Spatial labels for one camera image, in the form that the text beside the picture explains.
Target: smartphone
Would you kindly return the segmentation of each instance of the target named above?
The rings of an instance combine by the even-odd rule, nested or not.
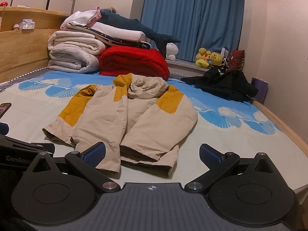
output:
[[[0,118],[5,114],[5,112],[12,106],[11,103],[0,104]]]

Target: wooden headboard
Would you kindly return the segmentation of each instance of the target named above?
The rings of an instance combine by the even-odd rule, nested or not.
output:
[[[47,67],[47,40],[69,14],[24,7],[0,7],[0,82]],[[35,29],[13,30],[23,19],[33,19]]]

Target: stuffed toy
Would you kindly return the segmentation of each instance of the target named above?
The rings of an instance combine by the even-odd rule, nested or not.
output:
[[[116,13],[115,9],[101,9],[100,13],[102,15],[101,18],[97,20],[97,22],[101,22],[103,24],[107,24],[112,27],[127,29],[127,30],[135,30],[141,31],[145,34],[145,36],[156,43],[156,47],[158,51],[162,54],[164,58],[167,56],[167,43],[169,42],[181,42],[180,39],[165,34],[158,34],[151,28],[146,27],[138,19],[128,19],[122,17]]]
[[[205,48],[200,48],[199,53],[196,55],[197,60],[205,60],[208,55],[206,54]]]
[[[228,58],[228,69],[230,70],[242,70],[245,61],[245,51],[235,49],[231,52]]]
[[[199,59],[199,60],[196,61],[196,66],[206,69],[209,66],[209,63],[205,60]]]
[[[196,55],[196,66],[200,68],[207,68],[208,67],[208,55],[205,48],[200,48],[199,53]]]
[[[167,58],[168,60],[175,61],[175,55],[178,54],[179,49],[174,43],[167,44]]]
[[[222,64],[222,56],[220,54],[217,54],[216,52],[213,52],[209,56],[209,61],[208,63],[210,65],[215,65],[215,66],[221,66]]]

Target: blue and white bedsheet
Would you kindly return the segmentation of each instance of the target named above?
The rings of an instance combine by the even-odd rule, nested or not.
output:
[[[48,142],[42,128],[56,119],[73,95],[89,84],[110,85],[113,79],[98,74],[52,71],[13,85],[0,95],[0,103],[12,103],[1,121],[9,124],[10,137],[26,142]],[[169,79],[168,83],[182,91],[199,113],[196,126],[180,143],[177,167],[169,179],[122,167],[121,176],[113,178],[120,185],[168,181],[181,182],[184,186],[208,170],[199,159],[202,143],[222,153],[233,151],[241,157],[266,152],[292,189],[308,184],[308,158],[256,107],[221,99],[176,79]],[[56,144],[55,156],[64,156],[71,150],[72,147]]]
[[[48,97],[66,98],[74,96],[89,84],[110,85],[114,77],[69,74],[61,71],[47,73],[18,85],[22,91],[44,90]],[[169,84],[181,90],[191,101],[199,114],[219,128],[241,128],[247,124],[255,131],[273,135],[279,129],[250,103],[228,101],[205,93],[177,79],[169,79]]]

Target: folded blanket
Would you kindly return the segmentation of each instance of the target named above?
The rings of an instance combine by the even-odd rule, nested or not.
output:
[[[170,72],[164,57],[155,49],[112,46],[100,57],[100,75],[133,73],[167,80]]]
[[[59,44],[49,53],[51,60],[48,68],[68,73],[90,73],[99,70],[98,59],[81,47]]]
[[[95,36],[83,32],[56,31],[47,41],[47,47],[52,50],[58,44],[72,44],[92,55],[101,55],[106,50],[106,45],[95,39]]]

